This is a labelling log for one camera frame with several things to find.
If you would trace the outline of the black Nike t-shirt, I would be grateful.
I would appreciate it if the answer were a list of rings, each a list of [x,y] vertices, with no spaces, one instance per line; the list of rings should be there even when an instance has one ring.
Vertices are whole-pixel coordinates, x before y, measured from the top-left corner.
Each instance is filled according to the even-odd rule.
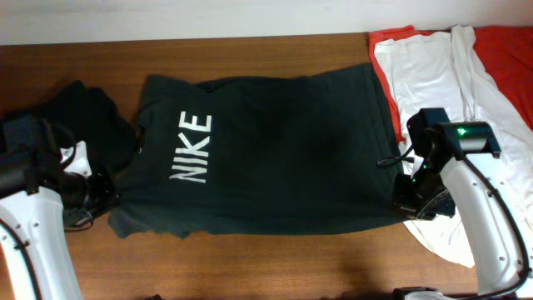
[[[322,235],[401,223],[388,101],[371,64],[193,84],[147,77],[140,152],[118,180],[120,238]]]

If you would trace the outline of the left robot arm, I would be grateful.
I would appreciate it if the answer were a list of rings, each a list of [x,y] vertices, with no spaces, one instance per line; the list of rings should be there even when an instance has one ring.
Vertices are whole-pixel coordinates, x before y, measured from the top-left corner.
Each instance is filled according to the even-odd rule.
[[[59,148],[54,132],[70,147]],[[32,115],[1,123],[1,248],[17,299],[81,298],[66,235],[118,204],[109,171],[72,137]]]

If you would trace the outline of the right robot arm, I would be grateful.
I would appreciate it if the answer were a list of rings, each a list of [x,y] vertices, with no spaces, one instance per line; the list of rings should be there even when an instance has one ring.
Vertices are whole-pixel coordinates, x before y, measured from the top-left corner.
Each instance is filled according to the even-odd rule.
[[[407,122],[412,174],[395,178],[395,209],[411,220],[459,213],[476,266],[478,299],[532,296],[532,244],[511,205],[501,148],[486,122],[451,122],[422,108]]]

